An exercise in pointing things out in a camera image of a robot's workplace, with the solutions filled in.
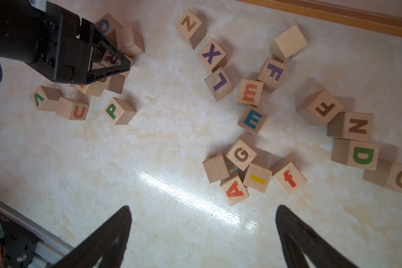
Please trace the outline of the wooden block purple R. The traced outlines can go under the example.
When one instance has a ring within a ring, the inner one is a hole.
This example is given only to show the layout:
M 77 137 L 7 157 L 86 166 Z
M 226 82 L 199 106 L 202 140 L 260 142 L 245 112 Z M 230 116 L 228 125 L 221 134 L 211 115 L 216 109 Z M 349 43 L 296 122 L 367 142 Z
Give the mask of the wooden block purple R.
M 123 72 L 120 73 L 121 76 L 123 77 L 127 77 L 135 63 L 135 61 L 133 59 L 131 59 L 128 56 L 125 56 L 130 62 L 131 62 L 131 66 L 129 71 L 127 72 Z M 122 61 L 119 60 L 119 58 L 115 57 L 114 55 L 112 55 L 109 51 L 106 51 L 105 54 L 102 57 L 101 63 L 105 66 L 105 67 L 113 67 L 113 66 L 119 66 L 122 65 Z

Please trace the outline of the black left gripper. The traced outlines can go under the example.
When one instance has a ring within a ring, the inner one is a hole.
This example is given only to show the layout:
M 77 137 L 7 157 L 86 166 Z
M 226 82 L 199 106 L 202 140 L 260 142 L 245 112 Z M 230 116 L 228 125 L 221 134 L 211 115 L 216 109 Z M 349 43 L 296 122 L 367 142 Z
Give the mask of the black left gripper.
M 92 70 L 93 49 L 104 47 L 122 65 Z M 0 57 L 22 61 L 52 82 L 87 85 L 127 72 L 131 62 L 98 27 L 50 2 L 0 1 Z

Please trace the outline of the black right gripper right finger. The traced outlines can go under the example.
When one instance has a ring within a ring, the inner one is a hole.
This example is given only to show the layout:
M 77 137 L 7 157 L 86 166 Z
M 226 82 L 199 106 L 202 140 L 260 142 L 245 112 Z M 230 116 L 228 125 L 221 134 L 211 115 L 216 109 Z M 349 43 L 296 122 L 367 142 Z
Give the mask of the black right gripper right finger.
M 287 267 L 307 268 L 306 258 L 316 268 L 356 267 L 287 206 L 278 206 L 275 222 Z

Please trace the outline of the wooden block teal E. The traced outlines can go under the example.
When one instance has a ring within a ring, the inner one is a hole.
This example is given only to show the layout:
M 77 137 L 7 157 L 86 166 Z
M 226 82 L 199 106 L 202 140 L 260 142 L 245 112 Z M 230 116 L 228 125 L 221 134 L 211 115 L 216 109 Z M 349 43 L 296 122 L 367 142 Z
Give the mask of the wooden block teal E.
M 238 125 L 251 135 L 258 135 L 268 115 L 252 105 L 248 105 L 238 121 Z

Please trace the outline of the wooden block green D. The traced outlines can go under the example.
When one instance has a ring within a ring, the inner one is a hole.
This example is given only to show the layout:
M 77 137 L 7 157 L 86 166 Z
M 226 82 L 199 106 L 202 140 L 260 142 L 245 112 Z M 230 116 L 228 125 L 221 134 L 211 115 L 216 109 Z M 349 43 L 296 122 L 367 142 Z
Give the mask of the wooden block green D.
M 354 168 L 376 170 L 379 149 L 376 143 L 335 138 L 331 160 Z

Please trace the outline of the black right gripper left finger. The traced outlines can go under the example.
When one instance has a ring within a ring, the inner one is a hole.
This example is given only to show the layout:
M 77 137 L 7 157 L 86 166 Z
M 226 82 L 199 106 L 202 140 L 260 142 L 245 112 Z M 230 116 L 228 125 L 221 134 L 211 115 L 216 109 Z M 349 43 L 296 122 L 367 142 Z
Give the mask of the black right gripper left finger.
M 118 210 L 54 268 L 119 268 L 122 265 L 132 223 L 128 205 Z

